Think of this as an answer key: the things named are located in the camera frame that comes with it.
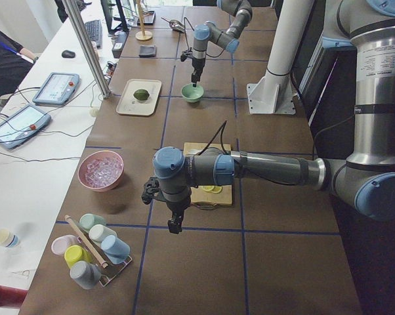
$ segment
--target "wooden cutting board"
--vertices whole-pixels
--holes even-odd
[[[206,143],[185,142],[183,147],[184,155],[193,153],[193,150],[202,150]],[[212,147],[221,149],[220,144],[211,144]],[[224,144],[225,150],[231,150],[231,145]],[[194,204],[210,204],[210,205],[232,205],[232,185],[223,186],[219,194],[206,192],[199,188],[192,188],[192,203]]]

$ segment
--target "yellow cup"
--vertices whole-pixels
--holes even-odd
[[[80,245],[69,246],[65,250],[64,258],[69,268],[78,261],[86,261],[87,263],[93,261],[91,254]]]

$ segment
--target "white tray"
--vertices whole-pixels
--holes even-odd
[[[146,89],[150,94],[148,100],[137,100],[133,93],[139,89]],[[156,110],[161,81],[130,79],[117,104],[116,112],[121,115],[150,116]]]

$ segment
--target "white desk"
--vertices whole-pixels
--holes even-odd
[[[99,18],[104,23],[100,1],[94,0],[92,5],[82,11],[82,16],[84,21]],[[102,68],[107,61],[115,62],[106,30],[106,25],[103,24],[103,46],[99,50]],[[62,58],[61,53],[65,49],[74,51],[76,57]],[[79,74],[81,83],[74,96],[94,80],[69,19],[23,80],[20,89],[40,87],[51,72]],[[23,93],[31,101],[36,91]],[[100,107],[99,94],[98,87],[92,84],[73,102],[52,111],[52,121],[45,131],[64,131],[76,135],[92,126],[95,118],[89,113],[90,106]],[[22,96],[15,95],[2,113],[9,116],[25,104]],[[19,148],[8,151],[0,147],[0,152],[24,159],[79,157],[89,131],[90,129],[77,137],[61,133],[39,133]],[[17,247],[0,247],[0,285],[29,288],[78,161],[23,162],[0,155],[0,228],[8,228],[20,238]],[[15,309],[0,308],[0,314],[17,313],[18,310]]]

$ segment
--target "beige tray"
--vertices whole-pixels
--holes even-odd
[[[148,100],[139,101],[133,97],[133,93],[139,89],[146,89],[149,92]],[[126,82],[116,112],[121,115],[150,116],[156,110],[160,90],[161,81],[130,79]]]
[[[183,147],[184,155],[189,152],[196,150],[202,150],[206,146],[206,143],[196,142],[185,142]],[[215,148],[221,149],[220,144],[211,144]],[[225,150],[231,150],[231,145],[224,144]],[[192,188],[192,203],[195,205],[207,204],[207,205],[232,205],[232,186],[223,186],[222,192],[219,194],[213,194],[211,192],[205,192],[201,187]]]

